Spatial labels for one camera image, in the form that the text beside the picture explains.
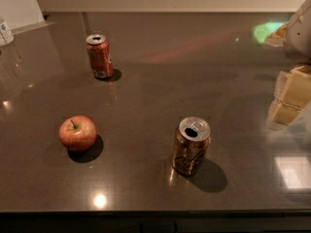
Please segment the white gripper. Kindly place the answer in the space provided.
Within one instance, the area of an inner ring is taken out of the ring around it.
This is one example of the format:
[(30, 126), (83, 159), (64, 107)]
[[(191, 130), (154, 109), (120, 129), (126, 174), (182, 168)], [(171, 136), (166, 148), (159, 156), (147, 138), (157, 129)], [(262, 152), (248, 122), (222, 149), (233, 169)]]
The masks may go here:
[(279, 73), (268, 110), (268, 126), (290, 125), (311, 102), (311, 0), (305, 0), (291, 16), (284, 51), (293, 62), (308, 65)]

